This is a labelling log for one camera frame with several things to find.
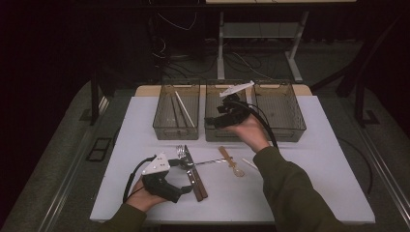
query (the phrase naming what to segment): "transparent storage container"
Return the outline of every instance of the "transparent storage container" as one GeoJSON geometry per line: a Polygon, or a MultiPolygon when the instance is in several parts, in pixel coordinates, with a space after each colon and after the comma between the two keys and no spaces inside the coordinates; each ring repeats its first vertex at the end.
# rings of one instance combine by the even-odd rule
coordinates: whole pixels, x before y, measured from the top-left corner
{"type": "Polygon", "coordinates": [[[158,140],[198,139],[199,92],[199,78],[162,81],[153,123],[158,140]]]}
{"type": "Polygon", "coordinates": [[[252,103],[266,115],[277,141],[298,142],[307,129],[289,80],[255,80],[252,103]]]}
{"type": "MultiPolygon", "coordinates": [[[[229,86],[244,84],[244,80],[239,79],[209,79],[206,82],[206,99],[205,99],[205,118],[216,118],[221,114],[218,112],[217,107],[222,105],[224,98],[220,97],[220,93],[225,91],[229,86]]],[[[242,90],[237,93],[240,100],[247,101],[246,91],[242,90]]],[[[240,142],[241,139],[233,132],[216,129],[214,125],[210,125],[206,122],[205,126],[205,139],[208,142],[240,142]]]]}

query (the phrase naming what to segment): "floor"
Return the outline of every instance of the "floor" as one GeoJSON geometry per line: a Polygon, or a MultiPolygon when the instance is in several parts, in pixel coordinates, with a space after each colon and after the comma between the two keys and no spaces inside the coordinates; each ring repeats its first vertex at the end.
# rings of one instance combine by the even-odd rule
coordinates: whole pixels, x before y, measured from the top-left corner
{"type": "MultiPolygon", "coordinates": [[[[346,66],[361,47],[359,42],[301,43],[296,62],[310,86],[346,66]]],[[[287,41],[227,41],[224,46],[225,78],[266,77],[291,79],[283,51],[287,41]]],[[[200,76],[216,78],[216,44],[207,41],[207,56],[192,60],[173,51],[171,62],[163,68],[164,78],[200,76]]],[[[314,93],[318,96],[339,140],[339,144],[375,213],[376,223],[351,225],[351,231],[410,231],[408,220],[400,213],[397,191],[391,191],[385,173],[376,168],[374,154],[380,157],[395,177],[402,195],[410,196],[410,140],[394,119],[369,91],[365,110],[372,111],[379,124],[365,129],[353,119],[354,95],[339,98],[338,81],[314,93]]],[[[2,232],[9,231],[95,231],[98,222],[89,216],[101,180],[134,90],[119,89],[114,97],[102,98],[101,117],[91,127],[89,119],[90,86],[75,96],[66,116],[49,142],[41,161],[19,196],[2,232]],[[87,161],[97,138],[109,138],[110,145],[102,162],[87,161]]],[[[162,225],[147,231],[275,231],[272,225],[198,226],[162,225]]]]}

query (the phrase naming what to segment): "knife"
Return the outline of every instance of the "knife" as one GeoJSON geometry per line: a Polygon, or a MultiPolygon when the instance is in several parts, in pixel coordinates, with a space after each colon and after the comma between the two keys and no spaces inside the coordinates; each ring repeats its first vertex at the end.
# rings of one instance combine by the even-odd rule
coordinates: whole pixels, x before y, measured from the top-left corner
{"type": "MultiPolygon", "coordinates": [[[[190,163],[194,163],[194,162],[193,162],[193,159],[192,159],[192,156],[190,155],[190,151],[188,150],[187,145],[185,145],[185,155],[186,155],[187,160],[188,160],[190,163]]],[[[200,196],[201,196],[201,197],[199,196],[199,194],[195,194],[195,195],[196,195],[196,199],[197,199],[198,201],[201,201],[203,198],[207,198],[207,197],[208,197],[208,193],[207,193],[207,191],[206,191],[206,189],[205,189],[205,187],[204,187],[204,185],[203,185],[203,183],[202,183],[201,178],[199,177],[199,173],[198,173],[198,171],[196,170],[195,165],[193,165],[193,167],[192,167],[190,170],[187,171],[187,174],[188,174],[188,177],[189,177],[189,178],[190,178],[190,175],[193,177],[194,181],[196,182],[196,184],[197,184],[197,186],[198,186],[198,188],[199,188],[199,193],[200,193],[200,196]]]]}

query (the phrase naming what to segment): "person's right hand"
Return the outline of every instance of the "person's right hand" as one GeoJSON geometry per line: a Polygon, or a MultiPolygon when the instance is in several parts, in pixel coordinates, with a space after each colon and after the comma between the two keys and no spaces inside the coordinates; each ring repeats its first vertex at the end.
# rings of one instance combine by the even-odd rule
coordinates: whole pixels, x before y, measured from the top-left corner
{"type": "Polygon", "coordinates": [[[224,130],[236,133],[255,153],[271,146],[261,124],[253,115],[249,115],[241,124],[226,127],[224,130]]]}

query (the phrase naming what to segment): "dark background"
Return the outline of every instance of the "dark background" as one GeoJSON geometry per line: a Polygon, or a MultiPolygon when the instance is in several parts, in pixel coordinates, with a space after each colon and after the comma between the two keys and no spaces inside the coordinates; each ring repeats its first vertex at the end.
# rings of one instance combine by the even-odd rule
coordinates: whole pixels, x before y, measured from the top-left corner
{"type": "MultiPolygon", "coordinates": [[[[375,1],[362,0],[354,8],[312,10],[304,41],[374,42],[398,15],[407,13],[380,45],[364,78],[403,130],[410,134],[407,94],[410,23],[404,2],[377,1],[375,4],[375,1]]],[[[159,70],[154,67],[156,61],[151,55],[153,36],[168,35],[175,46],[185,44],[185,49],[197,57],[201,55],[203,39],[217,36],[218,14],[200,14],[191,34],[178,32],[179,41],[172,38],[177,33],[174,29],[155,27],[153,31],[146,23],[151,16],[150,13],[80,14],[73,8],[72,1],[0,2],[1,100],[5,116],[1,126],[0,225],[71,100],[90,76],[98,75],[106,95],[112,95],[116,88],[156,83],[159,70]],[[184,38],[194,40],[188,43],[184,38]]]]}

